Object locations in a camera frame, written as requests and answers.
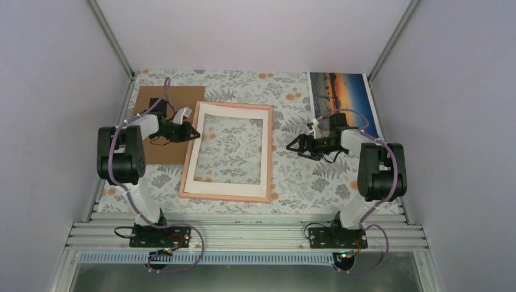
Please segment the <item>brown cardboard backing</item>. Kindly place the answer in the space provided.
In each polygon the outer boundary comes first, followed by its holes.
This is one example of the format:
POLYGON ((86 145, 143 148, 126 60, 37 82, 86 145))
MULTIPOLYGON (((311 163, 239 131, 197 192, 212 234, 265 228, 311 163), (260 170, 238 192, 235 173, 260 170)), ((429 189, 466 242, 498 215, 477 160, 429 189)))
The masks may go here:
POLYGON ((147 165, 167 164, 183 165, 186 159, 188 135, 186 124, 193 123, 195 107, 198 101, 204 100, 204 86, 171 86, 167 96, 174 109, 163 100, 152 113, 158 114, 159 130, 156 134, 144 139, 145 161, 147 165), (181 108, 188 107, 192 113, 185 118, 181 125, 173 123, 173 116, 178 117, 181 108))

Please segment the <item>sunset photo print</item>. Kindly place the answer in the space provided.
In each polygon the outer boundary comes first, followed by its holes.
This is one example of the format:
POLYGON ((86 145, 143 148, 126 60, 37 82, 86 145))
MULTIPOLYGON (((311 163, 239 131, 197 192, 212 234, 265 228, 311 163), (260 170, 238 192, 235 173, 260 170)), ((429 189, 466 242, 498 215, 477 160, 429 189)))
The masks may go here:
POLYGON ((338 108, 345 111, 349 125, 384 138, 366 74, 308 72, 307 81, 312 116, 319 118, 338 108))

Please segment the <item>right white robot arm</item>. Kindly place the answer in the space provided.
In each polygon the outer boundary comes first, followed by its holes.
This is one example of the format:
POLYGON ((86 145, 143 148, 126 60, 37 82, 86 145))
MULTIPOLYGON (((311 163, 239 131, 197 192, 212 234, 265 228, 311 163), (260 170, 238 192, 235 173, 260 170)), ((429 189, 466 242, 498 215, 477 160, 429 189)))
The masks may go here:
POLYGON ((313 161, 334 153, 353 153, 359 157, 357 187, 360 196, 339 211, 327 228, 331 243, 343 248, 353 239, 365 237, 366 219, 382 204, 406 194, 405 151, 400 143, 387 143, 365 132, 365 127, 352 127, 347 122, 347 109, 336 109, 326 114, 329 134, 319 134, 319 119, 308 123, 309 132, 298 135, 286 149, 313 161))

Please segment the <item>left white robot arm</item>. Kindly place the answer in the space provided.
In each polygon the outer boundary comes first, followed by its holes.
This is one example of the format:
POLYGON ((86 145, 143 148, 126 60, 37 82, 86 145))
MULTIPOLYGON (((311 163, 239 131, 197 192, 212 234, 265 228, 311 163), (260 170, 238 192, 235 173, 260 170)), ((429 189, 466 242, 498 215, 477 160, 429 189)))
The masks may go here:
POLYGON ((136 229, 148 227, 145 238, 153 246, 164 245, 170 231, 162 209, 153 201, 142 179, 147 166, 144 140, 163 137, 171 143, 182 143, 200 137, 186 120, 192 113, 189 107, 168 118, 168 106, 163 98, 157 98, 144 112, 118 126, 101 127, 97 132, 97 174, 125 192, 136 215, 136 229))

